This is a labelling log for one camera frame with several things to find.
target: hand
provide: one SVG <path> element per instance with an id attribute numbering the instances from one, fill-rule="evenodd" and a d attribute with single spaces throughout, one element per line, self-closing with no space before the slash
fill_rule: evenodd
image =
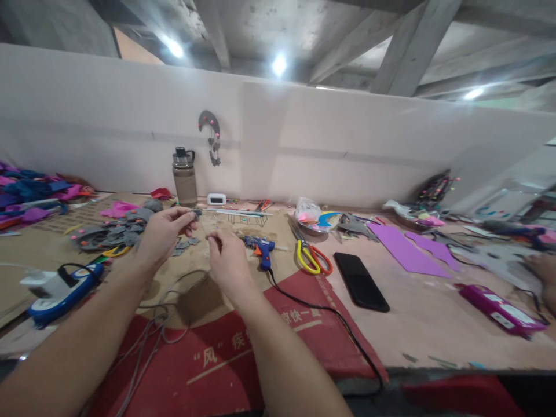
<path id="1" fill-rule="evenodd" d="M 208 240 L 212 278 L 230 301 L 237 305 L 242 295 L 258 291 L 247 265 L 243 242 L 222 229 L 210 232 Z"/>
<path id="2" fill-rule="evenodd" d="M 142 265 L 159 268 L 172 255 L 180 233 L 192 237 L 197 230 L 190 208 L 172 207 L 151 216 L 145 232 L 135 245 L 134 258 Z"/>
<path id="3" fill-rule="evenodd" d="M 556 286 L 556 256 L 548 254 L 532 255 L 524 260 L 535 271 L 545 286 Z"/>

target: scissors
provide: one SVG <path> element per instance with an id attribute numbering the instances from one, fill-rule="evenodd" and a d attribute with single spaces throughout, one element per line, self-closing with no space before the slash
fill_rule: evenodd
<path id="1" fill-rule="evenodd" d="M 103 252 L 103 256 L 107 258 L 115 258 L 125 253 L 128 253 L 131 250 L 131 246 L 120 245 L 116 246 L 113 249 L 107 250 Z"/>
<path id="2" fill-rule="evenodd" d="M 292 220 L 291 217 L 289 223 L 290 223 L 291 231 L 294 233 L 295 237 L 297 238 L 297 258 L 299 259 L 299 263 L 303 266 L 304 270 L 306 270 L 307 272 L 313 275 L 318 275 L 321 272 L 325 275 L 331 274 L 332 263 L 328 260 L 328 258 L 315 246 L 310 245 L 305 241 L 303 235 L 301 235 L 301 232 L 299 231 L 299 228 L 294 224 L 294 221 Z M 303 251 L 303 254 L 307 258 L 307 260 L 314 266 L 314 269 L 311 268 L 309 265 L 307 265 L 307 263 L 303 259 L 303 256 L 301 255 L 301 251 Z M 326 262 L 328 269 L 324 269 L 324 267 L 319 262 L 319 258 L 317 257 L 317 255 L 320 256 Z"/>

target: blue power strip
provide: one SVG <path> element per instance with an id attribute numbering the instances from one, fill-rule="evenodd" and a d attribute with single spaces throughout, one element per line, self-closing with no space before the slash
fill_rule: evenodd
<path id="1" fill-rule="evenodd" d="M 49 302 L 47 298 L 39 298 L 27 309 L 27 313 L 33 318 L 36 328 L 45 328 L 50 322 L 69 312 L 100 282 L 104 265 L 90 264 L 86 266 L 94 273 L 91 274 L 86 269 L 78 269 L 71 274 L 79 283 L 71 288 L 71 292 L 62 301 L 54 303 Z"/>

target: smartphone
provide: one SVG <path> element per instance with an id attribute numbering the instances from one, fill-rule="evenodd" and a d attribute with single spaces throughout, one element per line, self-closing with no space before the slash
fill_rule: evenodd
<path id="1" fill-rule="evenodd" d="M 390 311 L 390 306 L 359 257 L 336 252 L 334 259 L 356 305 L 382 313 Z"/>

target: blue hot glue gun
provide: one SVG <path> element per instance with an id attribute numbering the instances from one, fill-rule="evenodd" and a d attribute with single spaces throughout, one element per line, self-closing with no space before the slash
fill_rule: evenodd
<path id="1" fill-rule="evenodd" d="M 274 250 L 274 242 L 261 239 L 260 237 L 245 236 L 243 238 L 243 243 L 245 243 L 245 246 L 254 249 L 255 253 L 261 256 L 261 270 L 269 270 L 270 252 Z"/>

